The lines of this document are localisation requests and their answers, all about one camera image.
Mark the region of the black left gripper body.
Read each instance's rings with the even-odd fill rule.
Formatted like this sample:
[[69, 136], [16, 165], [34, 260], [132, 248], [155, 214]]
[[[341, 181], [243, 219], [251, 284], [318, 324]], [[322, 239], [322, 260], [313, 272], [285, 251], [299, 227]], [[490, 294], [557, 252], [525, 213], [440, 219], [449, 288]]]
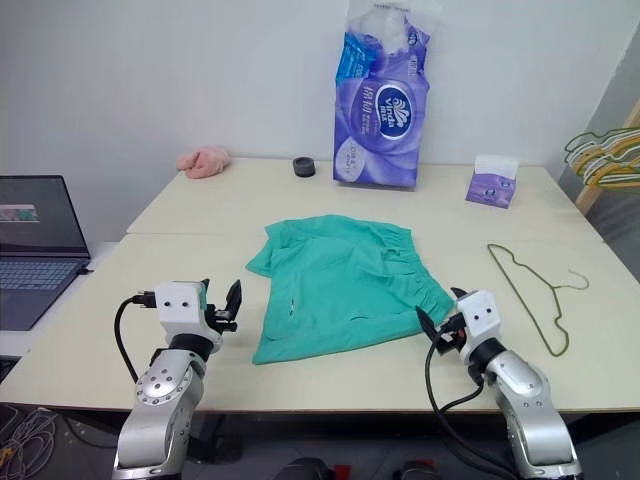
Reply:
[[238, 313], [238, 303], [229, 301], [224, 309], [217, 309], [214, 304], [208, 304], [204, 313], [206, 324], [218, 334], [226, 331], [235, 332], [237, 323], [235, 321]]

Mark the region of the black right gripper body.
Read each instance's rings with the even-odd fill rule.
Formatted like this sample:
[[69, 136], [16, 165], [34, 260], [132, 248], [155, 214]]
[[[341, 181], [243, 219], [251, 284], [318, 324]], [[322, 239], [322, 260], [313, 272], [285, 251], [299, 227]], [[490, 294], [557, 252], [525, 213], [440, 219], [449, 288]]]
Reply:
[[467, 340], [465, 328], [466, 321], [462, 313], [456, 313], [444, 322], [437, 331], [438, 353], [444, 355], [453, 350], [460, 352]]

